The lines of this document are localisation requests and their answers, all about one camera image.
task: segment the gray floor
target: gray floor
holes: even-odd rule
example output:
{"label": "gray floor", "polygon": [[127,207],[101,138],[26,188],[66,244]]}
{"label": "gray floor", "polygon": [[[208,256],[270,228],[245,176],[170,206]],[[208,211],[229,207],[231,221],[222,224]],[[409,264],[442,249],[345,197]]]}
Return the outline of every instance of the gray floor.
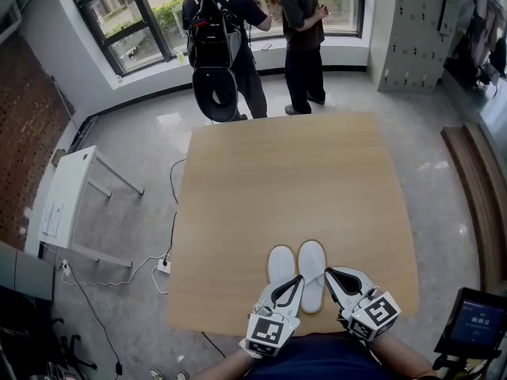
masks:
{"label": "gray floor", "polygon": [[[282,76],[262,79],[269,116],[282,116],[288,91]],[[421,310],[402,318],[392,331],[431,360],[456,292],[478,287],[478,262],[471,218],[452,160],[440,137],[443,126],[458,125],[460,114],[441,86],[431,97],[378,93],[363,73],[325,73],[328,100],[314,112],[372,111],[377,115],[395,160],[414,234]],[[240,109],[247,112],[245,102]],[[102,116],[84,146],[97,145],[125,173],[146,188],[138,196],[100,166],[93,175],[114,191],[111,200],[86,189],[78,216],[76,242],[133,260],[162,255],[169,244],[176,204],[170,188],[171,165],[185,157],[192,129],[206,124],[192,91],[144,101]],[[178,193],[182,164],[174,168]],[[82,282],[127,279],[130,271],[64,253]],[[150,367],[167,378],[179,370],[190,374],[218,362],[218,352],[198,332],[167,324],[169,295],[151,281],[155,260],[141,267],[130,285],[85,287],[124,366],[128,379],[148,378]],[[168,276],[155,272],[161,290]],[[82,337],[78,349],[98,366],[91,378],[114,379],[116,359],[86,300],[75,286],[63,284],[57,272],[55,315],[66,320],[66,333]],[[210,335],[224,353],[238,339]]]}

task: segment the desk leg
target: desk leg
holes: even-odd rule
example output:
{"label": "desk leg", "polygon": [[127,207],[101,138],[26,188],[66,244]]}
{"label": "desk leg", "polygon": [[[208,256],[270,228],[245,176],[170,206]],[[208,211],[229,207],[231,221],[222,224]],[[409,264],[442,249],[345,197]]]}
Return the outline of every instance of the desk leg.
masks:
{"label": "desk leg", "polygon": [[102,184],[98,183],[94,179],[88,179],[88,184],[93,188],[96,188],[99,192],[101,192],[104,196],[111,198],[112,193],[105,188]]}
{"label": "desk leg", "polygon": [[72,250],[75,250],[76,252],[82,253],[85,256],[88,256],[94,260],[104,260],[109,263],[113,264],[119,264],[120,266],[126,266],[127,268],[132,267],[132,261],[119,259],[114,256],[105,255],[104,253],[97,252],[96,250],[88,249],[83,246],[80,246],[76,243],[72,244],[71,247]]}
{"label": "desk leg", "polygon": [[103,165],[109,172],[118,177],[121,181],[123,181],[128,187],[136,190],[139,194],[144,194],[144,188],[139,187],[137,184],[130,182],[120,175],[120,172],[117,171],[116,168],[113,168],[111,162],[99,151],[97,151],[97,160],[101,165]]}

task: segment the navy shirt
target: navy shirt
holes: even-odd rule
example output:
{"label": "navy shirt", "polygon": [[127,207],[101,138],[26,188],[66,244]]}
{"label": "navy shirt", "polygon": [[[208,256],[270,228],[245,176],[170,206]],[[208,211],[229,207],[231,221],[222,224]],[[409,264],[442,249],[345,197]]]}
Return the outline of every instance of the navy shirt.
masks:
{"label": "navy shirt", "polygon": [[245,376],[248,380],[400,380],[381,366],[359,340],[344,333],[291,338],[275,358],[265,357]]}
{"label": "navy shirt", "polygon": [[[239,48],[238,55],[232,65],[232,70],[237,74],[238,72],[250,72],[252,68],[255,70],[254,56],[248,46],[248,36],[244,23],[257,26],[262,23],[267,15],[259,8],[254,0],[229,0],[231,10],[241,22],[242,41]],[[199,11],[199,6],[194,0],[183,1],[183,28],[189,29],[192,19]]]}

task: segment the person's arm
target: person's arm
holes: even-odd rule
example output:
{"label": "person's arm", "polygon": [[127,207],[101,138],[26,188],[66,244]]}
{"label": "person's arm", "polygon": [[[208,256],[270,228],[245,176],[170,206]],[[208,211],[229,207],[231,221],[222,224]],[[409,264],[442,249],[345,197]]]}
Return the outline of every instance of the person's arm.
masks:
{"label": "person's arm", "polygon": [[376,358],[386,367],[408,378],[435,376],[431,363],[390,333],[383,333],[368,344]]}
{"label": "person's arm", "polygon": [[315,25],[317,21],[321,21],[321,19],[326,18],[330,15],[330,12],[327,10],[326,6],[315,7],[315,11],[310,18],[305,18],[303,22],[303,27],[294,28],[298,32],[306,31]]}
{"label": "person's arm", "polygon": [[256,359],[239,349],[220,363],[201,371],[192,380],[236,380],[242,378],[255,364]]}
{"label": "person's arm", "polygon": [[254,0],[262,13],[266,15],[266,19],[262,23],[255,25],[261,31],[269,31],[271,29],[271,13],[268,9],[268,4],[264,0]]}
{"label": "person's arm", "polygon": [[288,26],[298,32],[306,31],[315,25],[316,22],[327,17],[329,11],[325,6],[315,7],[314,13],[304,17],[304,12],[299,7],[299,0],[280,0]]}
{"label": "person's arm", "polygon": [[248,24],[261,31],[271,29],[271,14],[264,0],[235,0],[242,11],[242,17]]}

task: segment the shoe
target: shoe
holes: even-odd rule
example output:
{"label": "shoe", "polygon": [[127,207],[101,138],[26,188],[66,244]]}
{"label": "shoe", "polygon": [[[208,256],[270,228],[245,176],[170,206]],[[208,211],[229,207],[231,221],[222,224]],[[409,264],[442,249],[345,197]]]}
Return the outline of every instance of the shoe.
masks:
{"label": "shoe", "polygon": [[292,107],[292,104],[288,104],[285,106],[285,112],[290,116],[302,116],[303,113],[296,111],[294,107]]}
{"label": "shoe", "polygon": [[295,274],[295,260],[292,251],[283,245],[275,247],[269,254],[268,279],[270,283],[277,283],[290,279]]}
{"label": "shoe", "polygon": [[246,114],[239,114],[239,116],[237,118],[234,118],[232,119],[230,122],[235,122],[235,121],[244,121],[244,120],[248,120],[248,117],[246,116]]}
{"label": "shoe", "polygon": [[324,105],[326,103],[326,100],[317,100],[316,98],[312,97],[311,94],[307,93],[307,99],[309,101],[313,101],[314,103],[317,103],[318,105]]}
{"label": "shoe", "polygon": [[306,241],[299,248],[299,274],[304,277],[304,292],[301,310],[306,314],[316,314],[322,307],[324,295],[324,270],[326,254],[317,241]]}
{"label": "shoe", "polygon": [[162,375],[159,369],[155,369],[154,367],[152,367],[150,369],[150,374],[153,380],[164,380],[164,376]]}
{"label": "shoe", "polygon": [[188,374],[186,371],[182,370],[182,371],[179,371],[177,374],[176,374],[176,380],[189,380],[190,379],[190,374]]}

